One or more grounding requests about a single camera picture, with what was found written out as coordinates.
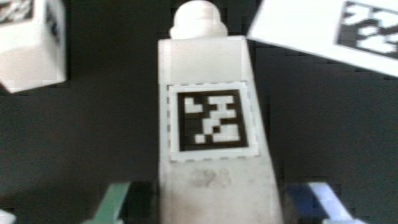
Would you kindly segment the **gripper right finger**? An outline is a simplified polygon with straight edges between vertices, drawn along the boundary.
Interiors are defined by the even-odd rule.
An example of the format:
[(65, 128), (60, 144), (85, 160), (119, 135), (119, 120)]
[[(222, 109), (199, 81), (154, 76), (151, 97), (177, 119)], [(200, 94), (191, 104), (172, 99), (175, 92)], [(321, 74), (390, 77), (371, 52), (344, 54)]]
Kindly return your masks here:
[(289, 184), (286, 193), (293, 202), (296, 224), (367, 224), (351, 216), (325, 182)]

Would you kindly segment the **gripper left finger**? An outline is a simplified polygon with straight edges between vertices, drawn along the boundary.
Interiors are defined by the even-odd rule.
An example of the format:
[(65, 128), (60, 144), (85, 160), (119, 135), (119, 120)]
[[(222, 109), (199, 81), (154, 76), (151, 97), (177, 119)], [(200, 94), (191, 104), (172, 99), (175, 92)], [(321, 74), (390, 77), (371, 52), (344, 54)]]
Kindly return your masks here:
[(119, 214), (129, 185), (129, 182), (117, 182), (108, 185), (96, 213), (81, 224), (124, 224)]

